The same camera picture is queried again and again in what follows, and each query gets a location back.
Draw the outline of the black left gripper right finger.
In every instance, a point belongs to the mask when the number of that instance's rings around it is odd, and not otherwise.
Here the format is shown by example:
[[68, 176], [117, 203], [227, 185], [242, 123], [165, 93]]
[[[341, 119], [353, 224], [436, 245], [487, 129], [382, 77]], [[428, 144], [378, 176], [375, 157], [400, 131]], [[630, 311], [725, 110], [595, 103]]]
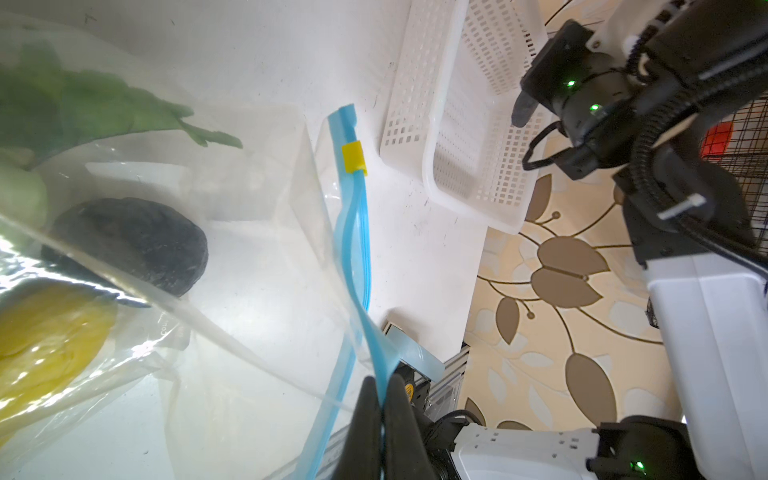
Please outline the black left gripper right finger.
[[428, 480], [437, 476], [409, 402], [404, 380], [393, 374], [383, 406], [384, 478]]

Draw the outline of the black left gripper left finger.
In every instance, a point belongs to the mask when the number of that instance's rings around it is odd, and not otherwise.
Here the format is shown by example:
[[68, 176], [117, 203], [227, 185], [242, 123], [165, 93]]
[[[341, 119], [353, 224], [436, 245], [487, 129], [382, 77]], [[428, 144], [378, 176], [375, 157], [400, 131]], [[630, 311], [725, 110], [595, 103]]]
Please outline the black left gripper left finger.
[[366, 377], [333, 480], [377, 480], [382, 474], [382, 411], [374, 377]]

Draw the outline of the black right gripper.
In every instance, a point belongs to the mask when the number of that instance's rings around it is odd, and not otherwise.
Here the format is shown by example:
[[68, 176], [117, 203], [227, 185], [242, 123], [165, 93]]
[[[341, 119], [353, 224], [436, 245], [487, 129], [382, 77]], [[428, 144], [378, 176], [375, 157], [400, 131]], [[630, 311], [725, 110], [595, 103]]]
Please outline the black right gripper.
[[[635, 91], [617, 59], [589, 49], [592, 36], [592, 30], [567, 21], [521, 79], [512, 125], [526, 126], [540, 106], [556, 117], [530, 141], [522, 159], [526, 171], [556, 165], [570, 179], [580, 180], [597, 169], [630, 161], [633, 120], [624, 108]], [[535, 160], [535, 148], [554, 131], [567, 137], [571, 146]]]

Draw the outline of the clear zip bag blue zipper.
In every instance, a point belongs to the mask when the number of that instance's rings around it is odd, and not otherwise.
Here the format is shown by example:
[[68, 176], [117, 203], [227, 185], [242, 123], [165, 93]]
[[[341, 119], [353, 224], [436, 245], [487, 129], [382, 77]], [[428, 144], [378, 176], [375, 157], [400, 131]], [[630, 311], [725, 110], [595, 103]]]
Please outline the clear zip bag blue zipper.
[[[36, 168], [48, 215], [1, 213], [1, 307], [36, 281], [114, 296], [117, 322], [57, 413], [1, 444], [5, 479], [329, 479], [366, 377], [393, 369], [366, 309], [363, 192], [341, 158], [343, 112], [317, 139], [283, 105], [209, 106], [89, 33], [1, 16], [1, 66], [47, 42], [70, 71], [121, 77], [238, 138], [202, 147], [179, 130], [108, 138]], [[209, 259], [175, 297], [54, 239], [83, 202], [140, 198], [199, 226]]]

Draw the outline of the dark eggplant toy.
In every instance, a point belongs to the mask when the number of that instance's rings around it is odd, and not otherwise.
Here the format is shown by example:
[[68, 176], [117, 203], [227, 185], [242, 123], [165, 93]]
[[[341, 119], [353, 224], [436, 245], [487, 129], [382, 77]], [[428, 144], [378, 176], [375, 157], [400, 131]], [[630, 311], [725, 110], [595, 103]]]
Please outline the dark eggplant toy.
[[167, 205], [140, 198], [83, 202], [57, 217], [50, 234], [175, 297], [197, 283], [209, 259], [199, 226]]

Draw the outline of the yellow corn toy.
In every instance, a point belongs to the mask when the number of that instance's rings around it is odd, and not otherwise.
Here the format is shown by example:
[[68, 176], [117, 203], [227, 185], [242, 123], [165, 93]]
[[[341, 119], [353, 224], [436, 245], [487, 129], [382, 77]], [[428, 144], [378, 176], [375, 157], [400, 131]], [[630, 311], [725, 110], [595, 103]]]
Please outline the yellow corn toy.
[[1, 307], [1, 444], [65, 408], [117, 322], [114, 296], [36, 281]]

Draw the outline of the white radish with green leaves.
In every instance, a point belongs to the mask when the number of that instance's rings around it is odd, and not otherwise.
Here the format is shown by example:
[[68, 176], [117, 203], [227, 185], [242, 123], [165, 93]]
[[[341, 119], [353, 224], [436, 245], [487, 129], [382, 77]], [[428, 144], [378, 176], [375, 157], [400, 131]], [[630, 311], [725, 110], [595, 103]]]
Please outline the white radish with green leaves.
[[187, 123], [193, 110], [129, 86], [121, 77], [61, 66], [47, 42], [25, 44], [1, 66], [1, 213], [45, 225], [47, 189], [36, 168], [81, 145], [113, 137], [179, 130], [195, 143], [241, 147], [227, 133]]

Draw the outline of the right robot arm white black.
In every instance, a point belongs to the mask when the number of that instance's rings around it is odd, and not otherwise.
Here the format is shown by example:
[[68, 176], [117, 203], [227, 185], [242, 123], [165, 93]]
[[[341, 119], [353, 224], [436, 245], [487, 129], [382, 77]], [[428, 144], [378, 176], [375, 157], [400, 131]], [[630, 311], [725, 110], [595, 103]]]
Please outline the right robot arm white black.
[[523, 157], [579, 180], [613, 169], [624, 221], [691, 424], [635, 415], [571, 432], [491, 429], [466, 411], [423, 432], [451, 479], [763, 479], [767, 258], [708, 130], [767, 90], [763, 1], [625, 1], [598, 31], [567, 21], [521, 79], [570, 147]]

